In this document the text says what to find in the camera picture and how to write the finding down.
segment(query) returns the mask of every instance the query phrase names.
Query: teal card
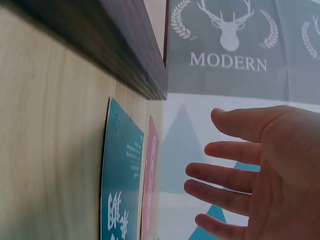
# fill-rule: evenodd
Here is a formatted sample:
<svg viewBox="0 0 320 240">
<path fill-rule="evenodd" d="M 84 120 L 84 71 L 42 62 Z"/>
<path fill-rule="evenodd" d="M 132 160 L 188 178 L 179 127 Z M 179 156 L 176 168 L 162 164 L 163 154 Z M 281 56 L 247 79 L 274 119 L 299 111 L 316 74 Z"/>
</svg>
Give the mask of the teal card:
<svg viewBox="0 0 320 240">
<path fill-rule="evenodd" d="M 136 240 L 144 133 L 111 99 L 101 184 L 101 240 Z"/>
</svg>

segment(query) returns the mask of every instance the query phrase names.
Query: pink card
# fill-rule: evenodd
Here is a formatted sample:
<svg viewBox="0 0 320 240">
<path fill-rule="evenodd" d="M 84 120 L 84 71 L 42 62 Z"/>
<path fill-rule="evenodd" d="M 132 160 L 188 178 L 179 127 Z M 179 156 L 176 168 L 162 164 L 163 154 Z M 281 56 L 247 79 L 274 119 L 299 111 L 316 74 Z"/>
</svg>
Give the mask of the pink card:
<svg viewBox="0 0 320 240">
<path fill-rule="evenodd" d="M 146 149 L 146 163 L 144 174 L 143 202 L 142 202 L 142 231 L 141 240 L 151 239 L 154 210 L 156 166 L 158 159 L 159 136 L 152 116 L 150 116 L 148 142 Z"/>
</svg>

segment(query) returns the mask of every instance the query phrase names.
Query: laurel wreath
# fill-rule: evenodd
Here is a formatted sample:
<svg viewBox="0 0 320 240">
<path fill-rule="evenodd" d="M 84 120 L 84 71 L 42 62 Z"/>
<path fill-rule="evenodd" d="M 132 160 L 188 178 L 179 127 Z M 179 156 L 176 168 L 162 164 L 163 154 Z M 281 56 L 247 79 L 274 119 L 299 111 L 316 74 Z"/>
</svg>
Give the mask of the laurel wreath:
<svg viewBox="0 0 320 240">
<path fill-rule="evenodd" d="M 263 10 L 260 10 L 260 11 L 264 15 L 264 17 L 267 19 L 270 25 L 270 34 L 266 39 L 264 39 L 263 43 L 260 43 L 260 46 L 263 47 L 264 49 L 266 48 L 271 49 L 278 42 L 279 29 L 275 20 L 266 11 L 263 11 Z"/>
<path fill-rule="evenodd" d="M 304 24 L 302 25 L 302 28 L 301 28 L 302 40 L 308 52 L 311 54 L 312 57 L 316 59 L 318 57 L 318 53 L 314 49 L 314 47 L 311 45 L 311 42 L 308 36 L 309 25 L 310 25 L 309 22 L 304 22 Z"/>
<path fill-rule="evenodd" d="M 171 13 L 171 26 L 173 30 L 183 39 L 189 39 L 190 41 L 197 38 L 191 34 L 191 31 L 186 28 L 181 20 L 182 10 L 190 3 L 190 0 L 182 0 L 176 7 L 173 8 Z"/>
</svg>

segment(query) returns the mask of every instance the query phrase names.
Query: fingernail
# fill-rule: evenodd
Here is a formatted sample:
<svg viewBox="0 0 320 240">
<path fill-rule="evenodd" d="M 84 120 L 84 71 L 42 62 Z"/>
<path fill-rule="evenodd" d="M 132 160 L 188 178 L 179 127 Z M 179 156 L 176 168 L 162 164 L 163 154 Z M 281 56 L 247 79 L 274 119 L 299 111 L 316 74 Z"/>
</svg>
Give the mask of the fingernail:
<svg viewBox="0 0 320 240">
<path fill-rule="evenodd" d="M 220 114 L 220 113 L 223 113 L 225 112 L 225 110 L 223 109 L 220 109 L 220 108 L 214 108 L 211 112 L 211 114 Z"/>
</svg>

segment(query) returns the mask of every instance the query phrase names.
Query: gray banner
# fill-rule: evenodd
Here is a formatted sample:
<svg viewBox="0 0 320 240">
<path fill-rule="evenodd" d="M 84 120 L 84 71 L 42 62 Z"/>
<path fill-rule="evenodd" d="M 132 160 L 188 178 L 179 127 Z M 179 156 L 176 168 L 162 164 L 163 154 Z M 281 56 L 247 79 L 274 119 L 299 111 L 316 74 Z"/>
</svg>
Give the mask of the gray banner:
<svg viewBox="0 0 320 240">
<path fill-rule="evenodd" d="M 170 93 L 320 104 L 320 0 L 172 0 L 169 24 Z"/>
</svg>

